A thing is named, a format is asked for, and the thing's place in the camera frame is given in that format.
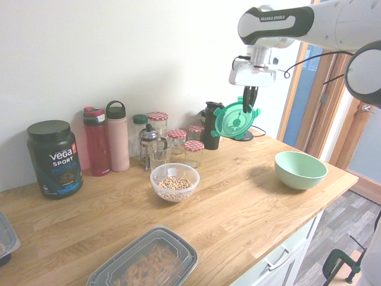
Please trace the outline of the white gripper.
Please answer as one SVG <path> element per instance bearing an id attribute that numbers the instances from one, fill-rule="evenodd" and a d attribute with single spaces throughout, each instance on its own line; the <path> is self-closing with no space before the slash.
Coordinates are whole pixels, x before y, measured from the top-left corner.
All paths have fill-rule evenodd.
<path id="1" fill-rule="evenodd" d="M 255 68 L 247 61 L 235 61 L 230 71 L 229 83 L 237 86 L 245 86 L 243 91 L 243 112 L 249 113 L 254 106 L 258 87 L 273 86 L 276 80 L 276 71 L 268 67 Z"/>

